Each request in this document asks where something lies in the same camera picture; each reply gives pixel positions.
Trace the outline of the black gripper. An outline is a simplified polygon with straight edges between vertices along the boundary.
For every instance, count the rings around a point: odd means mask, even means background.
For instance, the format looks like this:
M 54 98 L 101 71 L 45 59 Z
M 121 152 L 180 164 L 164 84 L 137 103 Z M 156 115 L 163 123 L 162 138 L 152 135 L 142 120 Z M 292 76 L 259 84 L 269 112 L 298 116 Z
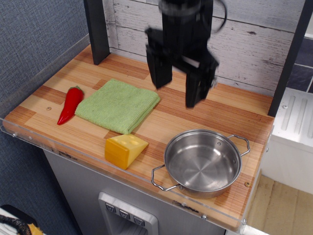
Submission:
M 186 76 L 185 105 L 193 108 L 206 99 L 216 86 L 218 61 L 207 49 L 211 36 L 212 9 L 199 9 L 189 15 L 162 13 L 162 29 L 147 28 L 147 63 L 154 86 L 159 89 L 172 81 L 172 67 Z

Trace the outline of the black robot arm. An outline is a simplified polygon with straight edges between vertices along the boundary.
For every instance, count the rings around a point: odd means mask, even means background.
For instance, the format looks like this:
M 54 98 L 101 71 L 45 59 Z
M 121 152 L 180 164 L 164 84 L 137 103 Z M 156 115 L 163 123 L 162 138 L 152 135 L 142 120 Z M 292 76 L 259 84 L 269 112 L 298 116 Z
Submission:
M 215 83 L 218 61 L 207 48 L 213 1 L 161 0 L 162 29 L 147 28 L 147 63 L 156 88 L 172 81 L 172 68 L 186 73 L 185 105 L 205 99 Z

